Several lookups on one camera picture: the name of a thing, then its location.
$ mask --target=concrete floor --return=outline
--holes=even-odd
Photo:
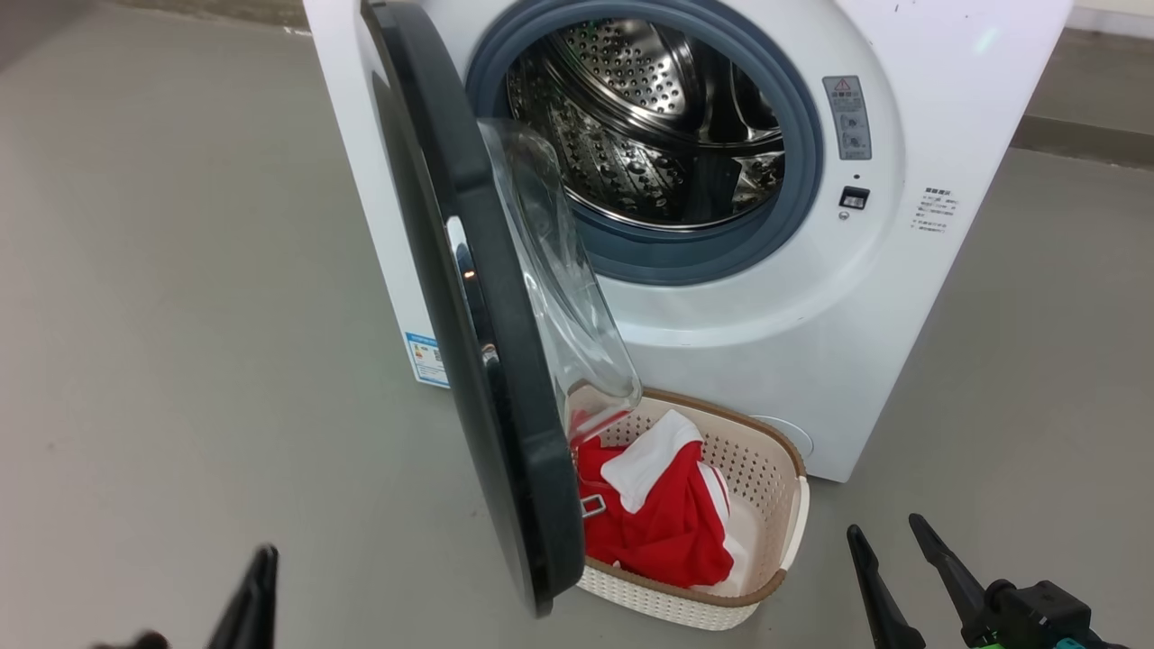
[[[1027,113],[1065,122],[1154,135],[1154,40],[1067,29],[1037,83]]]
[[[279,649],[871,644],[860,523],[930,647],[906,528],[1154,609],[1154,176],[1011,151],[846,485],[725,634],[579,591],[522,610],[449,394],[412,381],[312,44],[98,8],[0,70],[0,647],[202,646],[283,552]]]

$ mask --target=front-load washing machine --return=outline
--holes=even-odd
[[[383,104],[449,76],[471,110],[427,128],[505,118],[556,150],[642,381],[769,422],[846,480],[1070,1],[406,3],[448,59],[390,52],[390,5],[305,1],[417,379],[448,385]]]

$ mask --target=clothes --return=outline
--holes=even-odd
[[[585,520],[586,554],[681,588],[726,580],[728,490],[700,457],[700,433],[672,410],[629,447],[580,445],[582,497],[600,494],[606,506]]]

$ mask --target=label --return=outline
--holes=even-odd
[[[436,341],[405,331],[405,344],[409,345],[409,357],[413,360],[417,380],[448,388],[449,376],[444,373],[444,363],[441,361],[441,349],[436,346]]]
[[[945,229],[950,226],[950,217],[957,211],[958,200],[953,197],[953,192],[927,187],[917,201],[917,209],[909,226],[923,232],[945,234]]]
[[[838,152],[844,161],[868,161],[874,157],[869,139],[865,96],[856,76],[826,76],[822,80],[833,112],[838,134]]]

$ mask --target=laundry basket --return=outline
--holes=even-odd
[[[717,405],[646,389],[632,412],[601,433],[602,446],[624,446],[669,410],[691,420],[704,438],[702,460],[721,470],[729,484],[729,530],[749,549],[744,592],[722,597],[667,585],[592,558],[578,588],[634,611],[706,631],[733,628],[749,618],[786,579],[797,554],[809,484],[801,455],[772,426]]]

